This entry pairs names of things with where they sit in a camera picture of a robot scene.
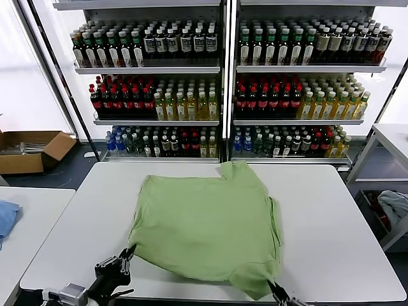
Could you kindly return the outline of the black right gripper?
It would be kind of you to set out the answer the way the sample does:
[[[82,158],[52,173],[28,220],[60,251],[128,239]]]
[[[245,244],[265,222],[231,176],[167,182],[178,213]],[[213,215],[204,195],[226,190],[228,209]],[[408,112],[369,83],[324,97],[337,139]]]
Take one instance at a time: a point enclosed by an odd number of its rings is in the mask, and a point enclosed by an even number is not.
[[[280,302],[281,306],[313,306],[303,302],[297,298],[290,298],[285,289],[279,286],[277,283],[267,280],[272,296],[276,302]]]

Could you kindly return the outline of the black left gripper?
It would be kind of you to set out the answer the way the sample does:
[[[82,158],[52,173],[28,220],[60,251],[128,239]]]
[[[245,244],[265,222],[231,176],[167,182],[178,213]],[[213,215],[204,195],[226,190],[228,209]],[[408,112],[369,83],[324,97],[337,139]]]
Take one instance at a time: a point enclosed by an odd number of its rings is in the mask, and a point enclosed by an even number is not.
[[[136,246],[125,248],[118,256],[110,256],[95,265],[96,280],[87,291],[89,298],[109,299],[118,287],[130,284],[129,267]]]

